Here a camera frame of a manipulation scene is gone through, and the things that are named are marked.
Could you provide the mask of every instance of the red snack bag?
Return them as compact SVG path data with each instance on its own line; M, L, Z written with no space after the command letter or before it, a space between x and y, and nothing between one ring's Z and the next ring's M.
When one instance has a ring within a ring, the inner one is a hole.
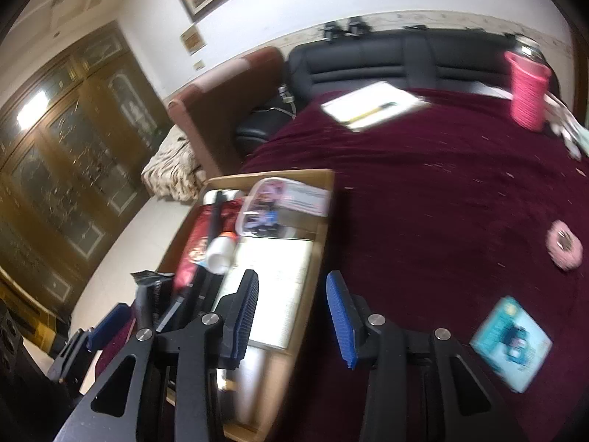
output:
M242 204L243 198L223 203L221 208L222 233L225 231L235 232L235 219L237 219ZM213 205L208 204L201 208L201 212L196 218L194 228L188 237L186 246L184 246L178 269L176 269L175 293L190 284L198 263L204 259L207 249L208 223L212 212Z

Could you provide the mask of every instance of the pink scrunchie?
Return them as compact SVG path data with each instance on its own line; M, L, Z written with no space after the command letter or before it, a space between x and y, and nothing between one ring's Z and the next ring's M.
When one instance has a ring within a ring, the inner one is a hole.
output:
M561 269L568 271L581 265L583 246L564 222L553 222L546 234L546 247L554 263Z

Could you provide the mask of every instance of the dark red blanket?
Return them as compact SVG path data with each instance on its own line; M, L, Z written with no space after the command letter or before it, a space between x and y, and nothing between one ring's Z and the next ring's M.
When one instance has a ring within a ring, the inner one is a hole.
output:
M435 104L362 134L315 102L243 172L334 169L325 272L341 270L350 292L401 327L446 327L467 345L501 297L516 298L554 345L524 394L490 378L531 441L549 441L589 380L589 257L564 273L544 240L561 219L589 249L589 165L515 125L508 101L419 93ZM345 368L320 290L282 441L358 439L366 372Z

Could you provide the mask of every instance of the white cloth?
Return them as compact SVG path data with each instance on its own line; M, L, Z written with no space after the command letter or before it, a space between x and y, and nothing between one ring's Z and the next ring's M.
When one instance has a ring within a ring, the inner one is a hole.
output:
M198 198L206 175L196 161L186 134L175 125L143 168L141 179L156 196L190 201Z

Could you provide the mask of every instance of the brown leather armrest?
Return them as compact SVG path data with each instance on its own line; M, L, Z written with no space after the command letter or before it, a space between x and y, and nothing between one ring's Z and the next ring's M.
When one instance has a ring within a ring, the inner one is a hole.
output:
M283 64L279 49L268 46L207 71L170 101L170 118L188 136L207 178L239 171L235 127L277 94Z

